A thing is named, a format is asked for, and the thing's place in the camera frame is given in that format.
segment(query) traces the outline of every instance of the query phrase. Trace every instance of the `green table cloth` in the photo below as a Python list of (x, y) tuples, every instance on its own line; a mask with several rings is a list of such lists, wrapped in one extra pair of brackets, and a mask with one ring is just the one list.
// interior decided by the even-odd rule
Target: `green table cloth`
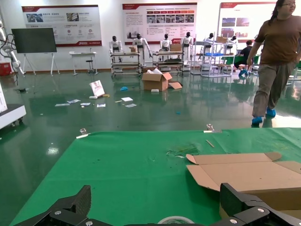
[(183, 216), (209, 225), (220, 219), (219, 193), (197, 185), (179, 155), (280, 152), (301, 162), (301, 129), (99, 132), (75, 140), (21, 209), (13, 224), (91, 185), (90, 218), (108, 224), (157, 223)]

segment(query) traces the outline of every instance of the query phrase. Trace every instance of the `humanoid robot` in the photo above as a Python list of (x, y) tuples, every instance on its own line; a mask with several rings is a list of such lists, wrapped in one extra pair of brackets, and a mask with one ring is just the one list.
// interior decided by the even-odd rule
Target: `humanoid robot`
[(164, 35), (164, 38), (162, 41), (160, 41), (160, 51), (162, 52), (168, 52), (170, 50), (170, 46), (172, 44), (171, 40), (168, 39), (168, 34)]
[(184, 51), (184, 65), (188, 65), (189, 53), (193, 45), (193, 38), (190, 36), (190, 32), (186, 33), (186, 36), (181, 39), (182, 49)]
[(123, 52), (121, 41), (118, 41), (117, 38), (116, 38), (116, 36), (112, 37), (112, 41), (110, 41), (109, 45), (110, 45), (110, 52), (111, 53), (120, 53), (120, 52)]
[(213, 40), (214, 40), (214, 34), (213, 33), (210, 33), (209, 34), (209, 37), (208, 38), (204, 38), (203, 41), (208, 41), (209, 43), (205, 43), (204, 46), (205, 46), (205, 53), (208, 53), (210, 52), (210, 48), (212, 47), (211, 43), (213, 43)]
[(147, 48), (147, 50), (149, 51), (149, 56), (150, 58), (152, 58), (152, 55), (151, 55), (151, 49), (150, 49), (150, 46), (148, 45), (146, 39), (142, 38), (141, 37), (141, 34), (137, 34), (137, 38), (133, 40), (133, 46), (136, 45), (137, 46), (137, 50), (139, 53), (142, 52), (142, 55), (140, 55), (140, 64), (142, 66), (145, 66), (145, 53), (144, 53), (144, 50), (145, 50), (145, 46)]

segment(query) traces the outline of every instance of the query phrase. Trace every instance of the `poster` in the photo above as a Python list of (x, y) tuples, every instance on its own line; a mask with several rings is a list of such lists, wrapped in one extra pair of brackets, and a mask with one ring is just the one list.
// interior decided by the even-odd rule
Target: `poster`
[(271, 18), (275, 2), (223, 2), (220, 8), (218, 35), (239, 43), (254, 40), (263, 22)]
[(173, 43), (196, 34), (197, 3), (123, 4), (124, 39), (131, 45), (140, 33), (149, 44), (159, 44), (167, 33)]
[(57, 47), (101, 46), (98, 5), (23, 6), (26, 28), (53, 28)]

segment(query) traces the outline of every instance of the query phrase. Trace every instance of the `khaki pants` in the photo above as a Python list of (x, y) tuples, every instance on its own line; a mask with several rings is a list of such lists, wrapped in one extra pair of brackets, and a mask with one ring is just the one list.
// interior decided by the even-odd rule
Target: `khaki pants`
[(254, 98), (253, 117), (265, 116), (267, 106), (274, 109), (296, 62), (285, 65), (260, 65), (259, 88)]

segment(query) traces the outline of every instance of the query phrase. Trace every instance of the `woman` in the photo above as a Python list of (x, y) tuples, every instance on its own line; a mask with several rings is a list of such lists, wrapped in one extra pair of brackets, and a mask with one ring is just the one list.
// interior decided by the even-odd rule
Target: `woman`
[(265, 113), (276, 116), (274, 108), (277, 101), (301, 58), (301, 54), (297, 54), (301, 17), (292, 16), (295, 8), (295, 0), (278, 0), (271, 19), (263, 23), (249, 54), (247, 64), (251, 65), (252, 58), (264, 42), (258, 70), (259, 88), (254, 98), (253, 125), (262, 123)]

